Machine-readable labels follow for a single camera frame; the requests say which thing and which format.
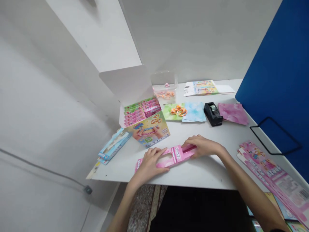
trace blue panel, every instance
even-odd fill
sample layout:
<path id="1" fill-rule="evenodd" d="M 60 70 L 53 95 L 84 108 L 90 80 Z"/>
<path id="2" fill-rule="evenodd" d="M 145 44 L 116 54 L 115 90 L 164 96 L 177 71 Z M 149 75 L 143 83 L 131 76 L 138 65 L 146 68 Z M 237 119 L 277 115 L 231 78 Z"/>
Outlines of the blue panel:
<path id="1" fill-rule="evenodd" d="M 236 99 L 256 123 L 270 116 L 303 145 L 286 157 L 309 182 L 309 1 L 283 0 Z M 296 147 L 278 127 L 262 129 L 282 152 Z"/>

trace white shelf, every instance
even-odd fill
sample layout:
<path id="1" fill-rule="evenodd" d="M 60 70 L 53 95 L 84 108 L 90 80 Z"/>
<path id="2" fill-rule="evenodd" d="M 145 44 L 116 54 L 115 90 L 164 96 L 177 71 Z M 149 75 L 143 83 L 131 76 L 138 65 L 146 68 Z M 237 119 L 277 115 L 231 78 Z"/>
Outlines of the white shelf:
<path id="1" fill-rule="evenodd" d="M 237 92 L 242 79 L 215 81 L 217 85 L 229 85 Z M 184 83 L 178 85 L 177 102 L 214 102 L 216 105 L 222 103 L 236 103 L 235 94 L 217 96 L 194 96 L 184 97 Z M 264 152 L 262 144 L 250 130 L 250 126 L 257 124 L 249 116 L 249 125 L 244 126 L 224 121 L 221 126 L 212 127 L 207 121 L 205 123 L 167 122 L 171 136 L 159 142 L 159 148 L 173 147 L 183 142 L 192 135 L 200 134 L 205 138 L 221 143 L 229 151 L 232 157 L 250 175 L 263 191 L 267 188 L 251 173 L 251 171 L 237 158 L 239 144 L 251 140 Z M 108 165 L 100 165 L 92 179 L 128 182 L 134 175 L 135 164 L 147 151 L 136 140 L 130 138 Z M 284 156 L 272 156 L 273 160 L 287 171 L 297 182 L 309 190 L 308 183 L 300 176 L 295 168 Z M 157 176 L 149 182 L 150 184 L 187 186 L 212 189 L 236 189 L 231 182 L 228 173 L 221 160 L 216 156 L 202 157 L 189 160 L 161 176 Z"/>

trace blue box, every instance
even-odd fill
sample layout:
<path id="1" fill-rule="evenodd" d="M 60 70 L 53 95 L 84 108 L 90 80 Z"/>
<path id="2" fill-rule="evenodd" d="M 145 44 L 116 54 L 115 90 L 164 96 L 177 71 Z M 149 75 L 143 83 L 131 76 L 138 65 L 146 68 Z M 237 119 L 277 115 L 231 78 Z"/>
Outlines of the blue box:
<path id="1" fill-rule="evenodd" d="M 100 160 L 101 163 L 105 165 L 108 164 L 107 161 L 110 161 L 115 154 L 117 154 L 130 137 L 131 135 L 128 132 L 120 128 L 98 154 L 102 158 L 102 160 Z"/>

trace clear plastic container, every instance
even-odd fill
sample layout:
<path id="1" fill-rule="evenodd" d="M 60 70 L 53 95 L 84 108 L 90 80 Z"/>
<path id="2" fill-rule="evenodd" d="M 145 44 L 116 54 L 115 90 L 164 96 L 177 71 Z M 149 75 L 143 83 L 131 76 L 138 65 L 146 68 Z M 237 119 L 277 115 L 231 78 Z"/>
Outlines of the clear plastic container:
<path id="1" fill-rule="evenodd" d="M 176 103 L 176 92 L 178 79 L 174 72 L 160 71 L 151 75 L 152 83 L 166 83 L 154 85 L 154 94 L 157 96 L 160 105 Z"/>

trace electrical cord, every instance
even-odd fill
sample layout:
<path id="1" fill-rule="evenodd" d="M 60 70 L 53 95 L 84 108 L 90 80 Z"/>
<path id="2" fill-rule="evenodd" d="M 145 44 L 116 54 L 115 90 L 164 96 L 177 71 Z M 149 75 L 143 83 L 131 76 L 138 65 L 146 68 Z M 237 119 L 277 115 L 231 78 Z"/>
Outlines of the electrical cord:
<path id="1" fill-rule="evenodd" d="M 71 177 L 67 177 L 67 176 L 62 175 L 62 174 L 60 174 L 60 173 L 57 173 L 57 172 L 54 172 L 54 171 L 52 171 L 52 170 L 43 168 L 43 167 L 41 167 L 41 166 L 39 166 L 39 165 L 36 165 L 36 164 L 34 164 L 34 163 L 31 163 L 31 162 L 29 162 L 29 161 L 27 161 L 27 160 L 25 160 L 25 159 L 23 159 L 23 158 L 20 158 L 19 156 L 14 155 L 14 154 L 12 154 L 12 153 L 10 153 L 10 152 L 8 152 L 8 151 L 5 151 L 5 150 L 3 150 L 3 149 L 1 149 L 1 148 L 0 148 L 0 151 L 3 152 L 4 154 L 9 155 L 9 156 L 11 156 L 11 157 L 14 157 L 14 158 L 16 158 L 16 159 L 18 159 L 18 160 L 20 160 L 20 161 L 26 163 L 26 164 L 29 164 L 29 165 L 34 166 L 34 167 L 36 167 L 36 168 L 42 169 L 42 170 L 44 170 L 44 171 L 46 171 L 46 172 L 49 172 L 49 173 L 52 173 L 52 174 L 54 174 L 54 175 L 63 177 L 63 178 L 65 178 L 65 179 L 71 180 L 71 181 L 75 182 L 76 184 L 82 186 L 83 188 L 86 187 L 85 185 L 83 185 L 82 183 L 78 182 L 77 180 L 74 180 L 74 179 L 71 178 Z"/>
<path id="2" fill-rule="evenodd" d="M 68 180 L 70 180 L 70 181 L 73 181 L 73 182 L 75 182 L 76 184 L 82 186 L 82 187 L 84 188 L 84 191 L 85 191 L 87 194 L 89 194 L 89 195 L 92 193 L 92 189 L 91 189 L 88 185 L 83 185 L 82 183 L 78 182 L 77 180 L 75 180 L 75 179 L 73 179 L 73 178 L 71 178 L 71 177 L 68 177 L 68 176 L 65 176 L 65 175 L 63 175 L 63 174 L 60 174 L 60 173 L 54 172 L 54 171 L 52 171 L 52 170 L 49 170 L 49 169 L 47 169 L 47 168 L 41 167 L 41 166 L 39 166 L 39 165 L 37 165 L 37 164 L 34 164 L 34 163 L 32 163 L 32 162 L 30 162 L 30 161 L 28 161 L 28 160 L 23 159 L 23 158 L 21 158 L 21 157 L 19 157 L 19 156 L 17 156 L 17 155 L 14 155 L 14 154 L 12 154 L 12 153 L 6 151 L 6 150 L 3 150 L 2 148 L 0 148 L 0 151 L 1 151 L 2 153 L 4 153 L 4 154 L 8 155 L 8 156 L 11 156 L 11 157 L 13 157 L 13 158 L 15 158 L 15 159 L 18 159 L 18 160 L 20 160 L 20 161 L 22 161 L 22 162 L 24 162 L 24 163 L 26 163 L 26 164 L 29 164 L 29 165 L 31 165 L 31 166 L 33 166 L 33 167 L 36 167 L 36 168 L 41 169 L 41 170 L 43 170 L 43 171 L 46 171 L 46 172 L 49 172 L 49 173 L 51 173 L 51 174 L 54 174 L 54 175 L 63 177 L 63 178 L 65 178 L 65 179 L 68 179 Z M 80 232 L 82 232 L 82 230 L 83 230 L 83 228 L 84 228 L 84 225 L 85 225 L 85 223 L 86 223 L 86 220 L 87 220 L 88 213 L 89 213 L 89 210 L 90 210 L 91 205 L 92 205 L 92 197 L 90 196 L 89 207 L 88 207 L 88 210 L 87 210 L 87 213 L 86 213 L 86 216 L 85 216 L 83 225 L 82 225 L 82 227 L 81 227 L 81 229 L 80 229 Z"/>

